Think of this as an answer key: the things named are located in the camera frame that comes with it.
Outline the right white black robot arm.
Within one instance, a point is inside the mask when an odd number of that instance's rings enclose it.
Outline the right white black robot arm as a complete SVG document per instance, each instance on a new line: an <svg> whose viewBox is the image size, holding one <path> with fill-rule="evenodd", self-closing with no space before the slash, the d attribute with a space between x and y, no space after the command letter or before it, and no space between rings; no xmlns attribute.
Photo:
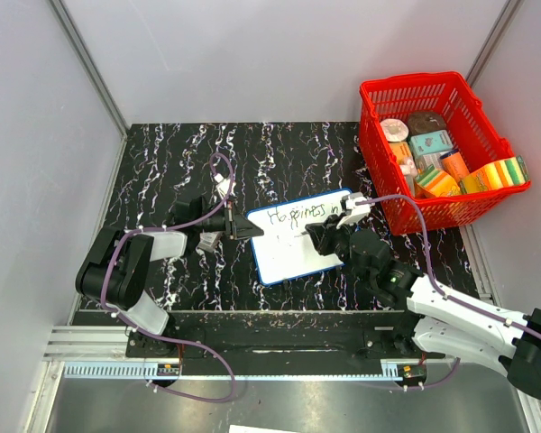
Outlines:
<svg viewBox="0 0 541 433"><path fill-rule="evenodd" d="M395 259L372 230L341 225L337 216L305 231L319 254L335 255L378 301L402 311L391 337L397 354L422 351L479 364L541 400L541 309L504 309L444 286Z"/></svg>

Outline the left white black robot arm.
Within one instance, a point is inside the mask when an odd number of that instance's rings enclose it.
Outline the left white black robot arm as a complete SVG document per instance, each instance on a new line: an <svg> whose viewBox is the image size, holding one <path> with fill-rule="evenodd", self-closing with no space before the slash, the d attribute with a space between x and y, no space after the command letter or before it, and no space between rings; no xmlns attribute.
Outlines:
<svg viewBox="0 0 541 433"><path fill-rule="evenodd" d="M103 227L75 279L77 293L96 302L105 295L105 304L111 310L149 332L145 344L161 357L175 351L178 337L170 315L145 290L150 263L191 255L202 234L220 234L230 240L264 235L260 227L236 212L231 201L217 209L208 205L202 196L178 203L167 225L182 228L175 231L144 229L128 237L117 257L113 257L115 248L129 232Z"/></svg>

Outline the blue framed whiteboard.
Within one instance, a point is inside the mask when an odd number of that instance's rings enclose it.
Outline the blue framed whiteboard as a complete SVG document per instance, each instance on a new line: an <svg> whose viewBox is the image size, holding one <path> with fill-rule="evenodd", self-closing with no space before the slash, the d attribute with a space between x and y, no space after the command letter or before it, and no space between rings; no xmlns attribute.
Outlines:
<svg viewBox="0 0 541 433"><path fill-rule="evenodd" d="M251 239L259 282L272 286L341 265L335 254L316 252L306 225L339 217L341 199L351 193L337 189L248 212L246 218L264 231Z"/></svg>

